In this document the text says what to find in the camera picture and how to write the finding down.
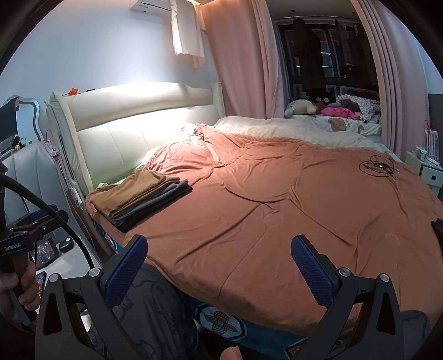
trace hand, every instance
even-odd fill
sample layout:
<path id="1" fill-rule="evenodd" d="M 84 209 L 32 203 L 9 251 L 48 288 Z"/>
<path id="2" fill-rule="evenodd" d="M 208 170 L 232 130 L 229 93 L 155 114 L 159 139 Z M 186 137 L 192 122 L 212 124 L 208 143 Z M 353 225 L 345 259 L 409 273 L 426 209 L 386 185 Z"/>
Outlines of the hand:
<path id="1" fill-rule="evenodd" d="M 0 313 L 3 317 L 16 321 L 14 306 L 7 293 L 19 283 L 17 274 L 4 274 L 0 272 Z M 39 283 L 35 279 L 35 265 L 28 261 L 25 273 L 20 279 L 24 293 L 19 296 L 19 302 L 26 310 L 36 310 L 40 306 Z"/>

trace chair backrest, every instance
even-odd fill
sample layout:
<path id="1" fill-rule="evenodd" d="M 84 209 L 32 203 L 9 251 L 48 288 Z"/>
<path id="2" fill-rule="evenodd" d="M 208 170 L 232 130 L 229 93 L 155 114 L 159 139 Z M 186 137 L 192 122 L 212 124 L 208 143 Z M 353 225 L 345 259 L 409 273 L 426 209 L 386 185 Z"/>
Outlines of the chair backrest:
<path id="1" fill-rule="evenodd" d="M 8 168 L 7 176 L 17 180 L 45 203 L 55 204 L 59 210 L 66 211 L 69 216 L 68 225 L 85 240 L 85 236 L 66 200 L 65 192 L 58 177 L 57 165 L 42 142 L 30 144 L 15 152 L 6 158 L 3 164 Z M 39 209 L 29 201 L 25 200 L 25 202 L 29 211 Z M 12 222 L 27 214 L 23 200 L 9 189 L 6 189 L 4 208 L 7 222 Z M 63 229 L 57 229 L 47 236 L 51 236 L 58 243 L 65 240 L 68 235 Z"/>
<path id="2" fill-rule="evenodd" d="M 83 196 L 129 175 L 184 124 L 214 125 L 224 116 L 219 82 L 142 82 L 73 96 L 53 92 L 47 104 L 53 142 Z"/>

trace air conditioner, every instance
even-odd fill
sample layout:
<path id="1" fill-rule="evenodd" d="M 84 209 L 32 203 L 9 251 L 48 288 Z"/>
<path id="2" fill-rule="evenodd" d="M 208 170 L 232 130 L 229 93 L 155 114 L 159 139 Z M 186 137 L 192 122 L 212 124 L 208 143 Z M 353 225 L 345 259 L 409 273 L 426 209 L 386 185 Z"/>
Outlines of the air conditioner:
<path id="1" fill-rule="evenodd" d="M 165 15 L 171 11 L 169 0 L 138 0 L 131 10 L 145 14 Z"/>

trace finger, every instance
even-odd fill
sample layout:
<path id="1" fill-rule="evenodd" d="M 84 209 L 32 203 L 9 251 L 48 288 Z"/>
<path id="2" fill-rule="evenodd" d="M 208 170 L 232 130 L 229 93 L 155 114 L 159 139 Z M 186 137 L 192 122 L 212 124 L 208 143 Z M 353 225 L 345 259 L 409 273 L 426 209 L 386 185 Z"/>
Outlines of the finger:
<path id="1" fill-rule="evenodd" d="M 28 261 L 28 266 L 26 268 L 25 273 L 20 278 L 20 283 L 23 288 L 26 289 L 35 281 L 35 265 L 33 262 Z"/>
<path id="2" fill-rule="evenodd" d="M 28 311 L 37 310 L 39 306 L 40 306 L 40 296 L 37 296 L 31 304 L 25 306 L 25 309 Z"/>
<path id="3" fill-rule="evenodd" d="M 19 296 L 19 302 L 23 306 L 26 306 L 31 304 L 36 297 L 39 297 L 39 283 L 34 280 L 25 292 Z"/>
<path id="4" fill-rule="evenodd" d="M 14 289 L 19 284 L 19 277 L 16 273 L 0 273 L 0 292 Z"/>

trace pile of clothes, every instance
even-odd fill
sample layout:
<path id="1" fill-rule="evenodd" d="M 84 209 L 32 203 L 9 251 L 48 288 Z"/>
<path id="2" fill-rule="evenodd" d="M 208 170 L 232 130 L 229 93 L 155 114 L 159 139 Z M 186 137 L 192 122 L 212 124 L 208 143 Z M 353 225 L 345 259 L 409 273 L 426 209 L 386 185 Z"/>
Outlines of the pile of clothes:
<path id="1" fill-rule="evenodd" d="M 138 222 L 190 192 L 188 180 L 140 168 L 120 185 L 96 194 L 91 202 L 117 229 L 128 232 Z"/>
<path id="2" fill-rule="evenodd" d="M 335 103 L 329 104 L 322 110 L 322 114 L 379 124 L 381 118 L 380 102 L 354 95 L 339 95 Z"/>

